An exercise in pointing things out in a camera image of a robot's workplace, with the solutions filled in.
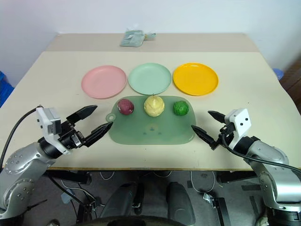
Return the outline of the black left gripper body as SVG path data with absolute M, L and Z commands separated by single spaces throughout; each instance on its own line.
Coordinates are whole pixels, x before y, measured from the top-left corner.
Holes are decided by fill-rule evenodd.
M 85 139 L 80 131 L 75 129 L 75 124 L 64 121 L 61 124 L 61 133 L 59 134 L 59 142 L 67 149 L 75 149 L 85 144 Z

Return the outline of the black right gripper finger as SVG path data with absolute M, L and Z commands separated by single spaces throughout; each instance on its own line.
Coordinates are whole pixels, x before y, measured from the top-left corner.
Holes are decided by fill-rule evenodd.
M 225 115 L 217 111 L 208 111 L 208 113 L 218 122 L 225 123 Z
M 222 144 L 222 140 L 220 138 L 214 140 L 211 136 L 207 134 L 205 130 L 201 129 L 200 127 L 191 125 L 191 128 L 199 138 L 201 138 L 210 146 L 212 150 L 215 150 L 219 145 Z

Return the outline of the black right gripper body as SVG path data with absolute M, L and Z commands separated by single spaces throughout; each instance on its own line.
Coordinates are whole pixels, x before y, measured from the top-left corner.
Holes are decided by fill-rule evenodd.
M 225 142 L 230 144 L 234 138 L 235 126 L 233 123 L 229 123 L 220 129 L 219 139 L 222 141 L 222 137 L 224 137 Z

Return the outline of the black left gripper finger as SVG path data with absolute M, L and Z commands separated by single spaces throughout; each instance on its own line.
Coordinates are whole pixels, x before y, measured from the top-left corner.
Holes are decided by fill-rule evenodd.
M 107 122 L 105 124 L 100 125 L 96 129 L 94 129 L 91 134 L 84 138 L 83 145 L 86 147 L 90 147 L 99 139 L 101 139 L 112 127 L 113 122 Z
M 80 120 L 84 120 L 85 118 L 87 118 L 88 116 L 90 116 L 95 109 L 97 108 L 97 105 L 88 105 L 85 106 L 81 109 L 79 109 L 78 111 L 76 111 L 75 113 L 69 115 L 68 117 L 66 117 L 66 120 L 72 124 L 73 126 L 75 126 L 75 124 L 80 121 Z

